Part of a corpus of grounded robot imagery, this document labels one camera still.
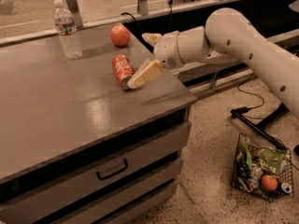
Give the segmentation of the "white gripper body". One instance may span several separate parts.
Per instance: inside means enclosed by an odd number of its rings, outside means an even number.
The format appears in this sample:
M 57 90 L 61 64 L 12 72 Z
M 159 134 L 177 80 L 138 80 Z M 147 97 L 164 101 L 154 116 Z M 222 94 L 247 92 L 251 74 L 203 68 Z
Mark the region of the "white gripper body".
M 181 65 L 178 56 L 178 34 L 179 31 L 162 35 L 154 46 L 153 54 L 167 69 L 179 68 Z

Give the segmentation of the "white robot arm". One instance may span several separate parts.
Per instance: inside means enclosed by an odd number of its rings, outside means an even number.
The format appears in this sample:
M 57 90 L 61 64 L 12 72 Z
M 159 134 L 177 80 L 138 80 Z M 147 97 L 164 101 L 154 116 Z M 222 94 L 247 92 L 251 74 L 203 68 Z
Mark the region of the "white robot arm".
M 299 118 L 299 57 L 270 42 L 240 12 L 220 8 L 204 26 L 165 35 L 143 34 L 154 61 L 144 61 L 128 81 L 132 89 L 156 78 L 163 69 L 187 63 L 245 63 Z

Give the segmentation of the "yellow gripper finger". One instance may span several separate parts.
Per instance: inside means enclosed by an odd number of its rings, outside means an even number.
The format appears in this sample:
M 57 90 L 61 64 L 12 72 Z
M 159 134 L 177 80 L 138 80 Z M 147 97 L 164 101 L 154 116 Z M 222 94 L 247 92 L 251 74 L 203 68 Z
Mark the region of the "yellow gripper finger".
M 139 69 L 133 74 L 128 81 L 128 87 L 136 89 L 143 86 L 145 83 L 158 77 L 164 70 L 162 63 L 158 60 L 144 61 Z
M 161 34 L 152 34 L 152 33 L 144 33 L 142 38 L 145 42 L 151 45 L 153 48 L 155 47 L 158 40 L 162 37 Z

